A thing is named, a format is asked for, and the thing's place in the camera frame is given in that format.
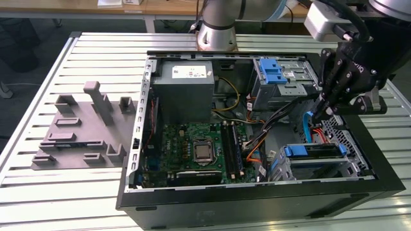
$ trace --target floor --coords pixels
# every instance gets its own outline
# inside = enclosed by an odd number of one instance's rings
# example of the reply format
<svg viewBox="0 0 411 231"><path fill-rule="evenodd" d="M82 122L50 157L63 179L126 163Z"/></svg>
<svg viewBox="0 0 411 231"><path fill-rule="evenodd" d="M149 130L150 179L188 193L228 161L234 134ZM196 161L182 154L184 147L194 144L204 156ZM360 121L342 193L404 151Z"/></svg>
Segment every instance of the floor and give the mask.
<svg viewBox="0 0 411 231"><path fill-rule="evenodd" d="M33 27L41 40L41 44L34 48L38 58L38 67L27 73L14 73L0 61L0 80L5 84L30 83L41 84L47 74L54 59L66 42L71 31L82 32L134 32L144 33L145 26L141 20L62 20L62 26L55 28L50 19L33 19ZM192 22L185 21L156 21L154 27L158 33L185 33ZM258 23L241 22L236 25L238 34L258 34ZM393 83L402 92L406 99L411 99L411 62L398 70ZM18 121L25 113L26 107L37 91L35 85L10 85L13 91L10 99L0 99L0 136L10 136ZM5 139L0 139L0 151L6 144Z"/></svg>

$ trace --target metal case frame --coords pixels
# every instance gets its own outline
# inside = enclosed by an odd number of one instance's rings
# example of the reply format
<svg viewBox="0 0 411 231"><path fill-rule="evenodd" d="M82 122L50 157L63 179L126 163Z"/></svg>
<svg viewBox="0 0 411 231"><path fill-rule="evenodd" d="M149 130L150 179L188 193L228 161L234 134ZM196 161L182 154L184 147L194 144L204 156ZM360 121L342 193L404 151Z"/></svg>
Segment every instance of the metal case frame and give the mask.
<svg viewBox="0 0 411 231"><path fill-rule="evenodd" d="M317 54L196 51L156 51L148 54L158 56L172 54L178 59L185 55L192 59L196 56L202 56L204 59L212 54L224 55L226 58L285 55L306 57L313 67L318 63ZM125 211L138 226L146 230L332 217L369 200L393 195L405 188L360 118L354 115L345 115L341 118L366 163L372 167L373 180L313 181L272 186L209 187L197 190L154 190L136 193L132 190L129 192L124 190L130 166L125 158L116 209Z"/></svg>

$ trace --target aluminum extrusion table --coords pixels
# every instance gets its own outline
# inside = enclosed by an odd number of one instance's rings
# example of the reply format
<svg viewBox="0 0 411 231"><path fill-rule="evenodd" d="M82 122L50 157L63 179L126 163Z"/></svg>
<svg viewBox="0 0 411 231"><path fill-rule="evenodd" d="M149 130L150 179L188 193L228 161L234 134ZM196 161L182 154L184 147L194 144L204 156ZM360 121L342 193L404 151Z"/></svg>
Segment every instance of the aluminum extrusion table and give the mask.
<svg viewBox="0 0 411 231"><path fill-rule="evenodd" d="M237 43L240 51L320 52L324 47L336 47L301 36L237 35ZM30 164L57 111L51 104L57 95L71 93L77 101L90 101L82 84L97 80L110 100L121 96L137 99L146 50L196 50L194 36L82 33L67 39L0 155L0 231L138 230L125 213L114 210L120 168L33 171ZM406 190L333 218L194 230L409 230L411 106L390 82L380 94L386 114L361 116L361 120Z"/></svg>

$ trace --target label sticker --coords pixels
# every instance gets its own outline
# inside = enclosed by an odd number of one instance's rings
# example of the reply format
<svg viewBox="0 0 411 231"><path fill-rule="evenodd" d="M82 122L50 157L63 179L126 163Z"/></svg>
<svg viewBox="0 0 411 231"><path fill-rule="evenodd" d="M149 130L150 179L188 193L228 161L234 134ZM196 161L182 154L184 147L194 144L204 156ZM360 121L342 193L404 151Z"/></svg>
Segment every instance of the label sticker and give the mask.
<svg viewBox="0 0 411 231"><path fill-rule="evenodd" d="M172 78L206 78L205 66L173 66Z"/></svg>
<svg viewBox="0 0 411 231"><path fill-rule="evenodd" d="M142 11L124 11L124 13L142 13Z"/></svg>
<svg viewBox="0 0 411 231"><path fill-rule="evenodd" d="M276 154L276 152L272 151L272 150L269 150L269 153L268 153L266 157L268 157L268 158L273 158L274 154Z"/></svg>
<svg viewBox="0 0 411 231"><path fill-rule="evenodd" d="M252 111L252 103L246 103L246 110Z"/></svg>
<svg viewBox="0 0 411 231"><path fill-rule="evenodd" d="M258 166L258 172L261 173L262 176L265 176L266 170L262 168L262 166Z"/></svg>
<svg viewBox="0 0 411 231"><path fill-rule="evenodd" d="M282 76L284 77L293 77L293 72L292 71L282 72Z"/></svg>

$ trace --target table leg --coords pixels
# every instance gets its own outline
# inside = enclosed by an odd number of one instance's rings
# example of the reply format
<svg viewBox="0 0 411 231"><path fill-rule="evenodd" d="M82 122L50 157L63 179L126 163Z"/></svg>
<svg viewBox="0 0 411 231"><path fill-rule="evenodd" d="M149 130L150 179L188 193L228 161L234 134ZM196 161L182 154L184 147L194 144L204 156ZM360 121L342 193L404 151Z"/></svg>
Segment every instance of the table leg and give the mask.
<svg viewBox="0 0 411 231"><path fill-rule="evenodd" d="M145 15L144 16L144 22L145 22L145 29L146 33L154 33L154 16L153 15Z"/></svg>
<svg viewBox="0 0 411 231"><path fill-rule="evenodd" d="M61 24L61 19L53 18L53 19L51 19L51 22L53 22L53 25L54 25L55 27L62 26L62 24Z"/></svg>
<svg viewBox="0 0 411 231"><path fill-rule="evenodd" d="M0 81L0 97L9 99L13 96L13 92L7 89L5 84Z"/></svg>

